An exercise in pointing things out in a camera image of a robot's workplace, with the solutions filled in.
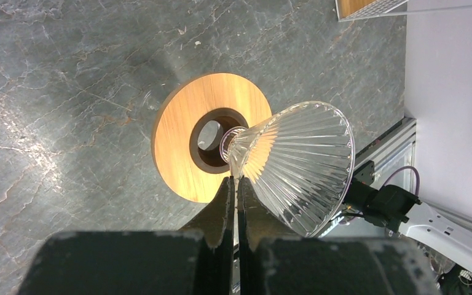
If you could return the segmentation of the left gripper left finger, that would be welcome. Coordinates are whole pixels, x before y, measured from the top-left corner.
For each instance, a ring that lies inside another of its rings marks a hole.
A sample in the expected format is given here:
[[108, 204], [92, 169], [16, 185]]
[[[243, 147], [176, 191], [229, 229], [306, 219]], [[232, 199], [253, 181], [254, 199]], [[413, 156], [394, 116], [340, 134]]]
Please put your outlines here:
[[178, 230], [66, 231], [35, 255], [19, 294], [230, 294], [235, 184]]

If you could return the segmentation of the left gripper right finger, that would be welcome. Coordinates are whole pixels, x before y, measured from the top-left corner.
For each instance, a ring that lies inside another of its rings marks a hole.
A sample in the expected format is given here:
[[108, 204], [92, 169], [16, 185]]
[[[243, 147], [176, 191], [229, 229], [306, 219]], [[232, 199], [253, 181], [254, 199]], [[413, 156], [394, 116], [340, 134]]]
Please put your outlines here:
[[304, 238], [238, 184], [243, 294], [438, 294], [423, 253], [404, 240]]

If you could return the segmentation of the clear glass dripper cone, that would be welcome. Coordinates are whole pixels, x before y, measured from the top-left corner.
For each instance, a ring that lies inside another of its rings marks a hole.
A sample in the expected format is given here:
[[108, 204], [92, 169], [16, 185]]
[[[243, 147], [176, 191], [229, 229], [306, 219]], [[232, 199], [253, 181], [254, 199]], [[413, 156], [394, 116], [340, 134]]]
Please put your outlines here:
[[219, 148], [233, 177], [304, 237], [336, 215], [351, 185], [355, 140], [350, 122], [322, 101], [292, 105], [257, 125], [231, 128]]

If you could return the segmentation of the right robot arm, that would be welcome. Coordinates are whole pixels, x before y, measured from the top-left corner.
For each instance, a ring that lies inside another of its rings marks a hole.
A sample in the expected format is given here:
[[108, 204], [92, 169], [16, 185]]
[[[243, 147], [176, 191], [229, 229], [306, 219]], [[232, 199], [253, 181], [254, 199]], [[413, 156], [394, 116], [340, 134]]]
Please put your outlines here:
[[454, 223], [423, 202], [415, 193], [384, 184], [371, 186], [374, 163], [368, 161], [352, 174], [343, 203], [351, 216], [423, 243], [472, 273], [472, 231]]

